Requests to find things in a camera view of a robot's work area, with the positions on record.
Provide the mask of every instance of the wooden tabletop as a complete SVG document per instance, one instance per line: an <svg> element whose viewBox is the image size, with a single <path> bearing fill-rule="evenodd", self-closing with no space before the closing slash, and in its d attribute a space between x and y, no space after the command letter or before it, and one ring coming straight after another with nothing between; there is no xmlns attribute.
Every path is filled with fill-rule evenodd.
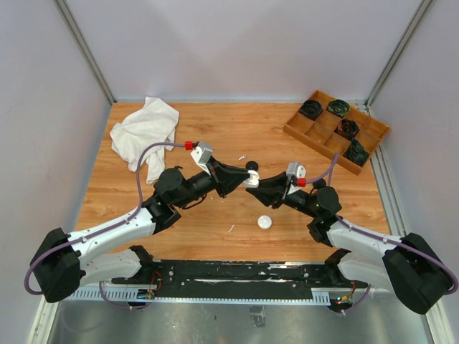
<svg viewBox="0 0 459 344"><path fill-rule="evenodd" d="M77 229L86 229L120 216L138 203L135 174L111 149L110 130L115 123L142 108L140 103L118 103L108 120L103 141L82 206ZM286 170L291 161L300 161L306 178L324 172L330 160L282 132L287 119L299 104L252 103L171 103L180 112L176 142L203 140L214 149L213 156L232 166L257 161L261 178ZM246 160L239 157L246 155ZM166 151L166 166L183 166L186 178L201 170L189 151ZM147 166L141 169L144 199L153 193L146 184ZM332 186L338 191L343 210L340 215L354 223L381 233L389 233L372 168L368 165L359 176L336 166ZM306 225L311 218L281 206L272 210L239 187L227 198L211 192L205 202L190 210L179 210L182 218L171 228L153 236L135 240L158 259L231 259L278 260L297 262L323 261L335 249L316 243ZM260 229L257 219L267 214L273 226Z"/></svg>

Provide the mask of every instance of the white cloth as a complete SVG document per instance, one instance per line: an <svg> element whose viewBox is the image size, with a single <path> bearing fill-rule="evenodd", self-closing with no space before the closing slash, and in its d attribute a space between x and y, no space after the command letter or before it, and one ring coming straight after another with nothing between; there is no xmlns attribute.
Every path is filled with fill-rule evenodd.
<svg viewBox="0 0 459 344"><path fill-rule="evenodd" d="M116 123L110 131L112 149L129 163L129 171L135 172L143 150L155 142L174 142L179 111L159 98L146 97L145 105L131 113L122 123ZM142 163L148 164L146 182L153 183L164 171L164 146L150 149Z"/></svg>

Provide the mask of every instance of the metal base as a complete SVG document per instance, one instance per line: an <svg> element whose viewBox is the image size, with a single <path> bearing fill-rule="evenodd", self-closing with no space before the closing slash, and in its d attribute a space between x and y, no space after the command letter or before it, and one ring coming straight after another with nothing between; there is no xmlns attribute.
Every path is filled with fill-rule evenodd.
<svg viewBox="0 0 459 344"><path fill-rule="evenodd" d="M361 294L356 292L356 300ZM368 296L346 317L320 306L175 302L128 311L101 302L64 301L48 344L432 343L423 322L385 292Z"/></svg>

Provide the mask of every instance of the red cap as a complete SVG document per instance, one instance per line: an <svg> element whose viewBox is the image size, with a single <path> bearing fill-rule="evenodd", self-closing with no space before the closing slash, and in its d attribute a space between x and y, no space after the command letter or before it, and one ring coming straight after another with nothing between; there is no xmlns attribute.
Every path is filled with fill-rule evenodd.
<svg viewBox="0 0 459 344"><path fill-rule="evenodd" d="M186 149L187 151L193 150L193 141L187 141L187 142L185 142L185 149Z"/></svg>
<svg viewBox="0 0 459 344"><path fill-rule="evenodd" d="M304 186L306 186L306 178L298 178L298 179L296 180L296 185L297 185L297 186L300 186L300 187L302 187L302 188L303 188Z"/></svg>

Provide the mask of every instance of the wooden compartment tray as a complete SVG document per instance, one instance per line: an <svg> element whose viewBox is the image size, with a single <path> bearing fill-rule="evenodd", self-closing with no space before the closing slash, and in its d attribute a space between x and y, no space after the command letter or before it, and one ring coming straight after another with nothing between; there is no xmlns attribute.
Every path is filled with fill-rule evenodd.
<svg viewBox="0 0 459 344"><path fill-rule="evenodd" d="M309 97L309 100L318 101L322 105L322 113L316 120L310 120L305 115L299 113L298 109L284 125L284 133L287 133L329 159L332 159L335 152L338 152L338 164L356 175L360 174L378 145L389 132L390 127L351 106L350 111L343 119L353 120L357 123L359 132L355 139L369 153L369 157L365 163L359 166L344 157L347 148L351 145L351 141L334 132L341 122L341 118L327 111L327 107L328 103L335 100L335 98L317 90Z"/></svg>

